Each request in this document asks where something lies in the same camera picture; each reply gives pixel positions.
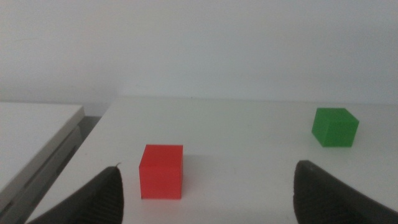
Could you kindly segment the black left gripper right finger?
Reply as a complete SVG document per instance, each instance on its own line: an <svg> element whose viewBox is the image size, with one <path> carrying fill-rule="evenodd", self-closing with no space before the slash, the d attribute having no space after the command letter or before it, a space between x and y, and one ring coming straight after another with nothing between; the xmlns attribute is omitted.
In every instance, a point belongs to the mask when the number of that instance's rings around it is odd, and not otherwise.
<svg viewBox="0 0 398 224"><path fill-rule="evenodd" d="M397 212L365 196L311 161L294 174L294 213L299 223L397 224Z"/></svg>

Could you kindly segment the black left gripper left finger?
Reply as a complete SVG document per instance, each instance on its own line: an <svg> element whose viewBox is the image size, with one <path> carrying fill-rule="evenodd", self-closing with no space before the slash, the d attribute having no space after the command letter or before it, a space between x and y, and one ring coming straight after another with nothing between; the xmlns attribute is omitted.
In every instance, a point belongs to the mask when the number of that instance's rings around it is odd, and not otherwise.
<svg viewBox="0 0 398 224"><path fill-rule="evenodd" d="M124 194L118 167L107 167L58 205L33 219L36 224L121 224Z"/></svg>

